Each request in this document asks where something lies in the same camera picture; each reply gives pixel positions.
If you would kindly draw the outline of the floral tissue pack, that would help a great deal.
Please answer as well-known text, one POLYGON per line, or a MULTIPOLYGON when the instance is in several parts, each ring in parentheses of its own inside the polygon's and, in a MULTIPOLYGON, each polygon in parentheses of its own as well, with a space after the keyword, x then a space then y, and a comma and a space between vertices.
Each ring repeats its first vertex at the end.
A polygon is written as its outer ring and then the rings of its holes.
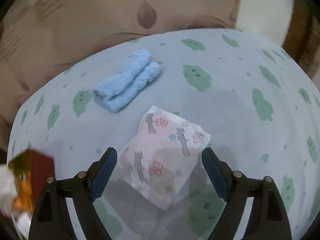
POLYGON ((121 150, 118 174, 144 198, 166 210, 210 137, 199 125, 153 106, 143 115, 136 136, 121 150))

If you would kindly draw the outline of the orange rubber dinosaur toy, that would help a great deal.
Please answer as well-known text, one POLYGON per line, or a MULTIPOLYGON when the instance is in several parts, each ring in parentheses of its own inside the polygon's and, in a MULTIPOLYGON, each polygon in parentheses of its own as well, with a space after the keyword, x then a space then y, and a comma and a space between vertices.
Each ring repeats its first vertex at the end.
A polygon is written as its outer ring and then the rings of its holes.
POLYGON ((12 207, 15 210, 34 213, 34 202, 31 188, 31 172, 28 172, 25 178, 17 178, 17 197, 12 201, 12 207))

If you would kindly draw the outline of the red gold tin box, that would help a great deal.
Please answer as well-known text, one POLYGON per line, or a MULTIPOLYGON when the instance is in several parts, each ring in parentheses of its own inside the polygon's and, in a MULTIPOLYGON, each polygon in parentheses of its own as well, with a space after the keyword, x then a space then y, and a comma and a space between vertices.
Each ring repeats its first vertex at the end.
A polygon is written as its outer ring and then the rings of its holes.
POLYGON ((29 148, 9 161, 8 167, 14 173, 15 179, 25 178, 28 172, 31 172, 31 188, 35 209, 46 180, 55 176, 53 158, 29 148))

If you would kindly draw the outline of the light blue folded towel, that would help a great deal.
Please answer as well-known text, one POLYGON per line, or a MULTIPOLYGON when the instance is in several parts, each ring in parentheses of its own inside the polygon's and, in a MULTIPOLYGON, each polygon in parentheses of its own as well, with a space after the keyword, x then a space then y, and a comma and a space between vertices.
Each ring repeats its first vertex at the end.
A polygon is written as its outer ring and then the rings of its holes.
POLYGON ((95 101, 112 113, 119 112, 161 73, 159 63, 150 52, 141 49, 127 58, 119 70, 96 84, 92 90, 95 101))

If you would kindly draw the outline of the white folded sock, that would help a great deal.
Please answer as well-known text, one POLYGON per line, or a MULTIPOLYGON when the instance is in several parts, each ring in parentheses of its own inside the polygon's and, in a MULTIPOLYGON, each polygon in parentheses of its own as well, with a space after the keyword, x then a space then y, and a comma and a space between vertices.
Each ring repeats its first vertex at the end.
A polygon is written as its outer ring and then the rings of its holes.
POLYGON ((7 217, 12 215, 12 202, 17 197, 16 179, 13 172, 5 164, 0 167, 0 205, 1 213, 7 217))

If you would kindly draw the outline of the brown wooden door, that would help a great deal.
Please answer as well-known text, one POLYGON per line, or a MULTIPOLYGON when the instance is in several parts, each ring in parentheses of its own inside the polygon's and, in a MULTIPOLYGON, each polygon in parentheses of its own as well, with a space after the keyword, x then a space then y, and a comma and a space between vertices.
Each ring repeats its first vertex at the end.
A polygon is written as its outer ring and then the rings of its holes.
POLYGON ((282 48, 313 79, 319 69, 319 21, 306 0, 294 0, 282 48))

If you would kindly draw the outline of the beige leaf print curtain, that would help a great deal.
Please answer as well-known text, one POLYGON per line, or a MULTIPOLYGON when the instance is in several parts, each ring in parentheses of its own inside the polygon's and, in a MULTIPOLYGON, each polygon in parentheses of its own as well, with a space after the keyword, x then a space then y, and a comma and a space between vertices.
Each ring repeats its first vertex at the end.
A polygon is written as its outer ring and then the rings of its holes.
POLYGON ((122 42, 232 28, 240 0, 1 0, 1 147, 20 106, 76 62, 122 42))

